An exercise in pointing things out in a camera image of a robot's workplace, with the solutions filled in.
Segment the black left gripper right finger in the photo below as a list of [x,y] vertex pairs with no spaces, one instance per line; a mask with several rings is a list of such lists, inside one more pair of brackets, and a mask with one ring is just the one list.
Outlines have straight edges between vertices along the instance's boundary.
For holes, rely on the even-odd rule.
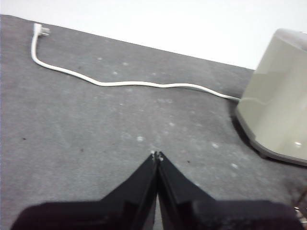
[[302,230],[294,209],[268,200],[216,200],[162,152],[157,187],[166,230]]

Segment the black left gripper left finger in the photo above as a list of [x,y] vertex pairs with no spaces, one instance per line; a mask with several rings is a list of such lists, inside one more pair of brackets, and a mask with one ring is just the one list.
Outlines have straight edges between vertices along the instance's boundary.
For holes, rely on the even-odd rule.
[[156,203],[156,153],[101,200],[46,202],[25,208],[13,230],[151,229]]

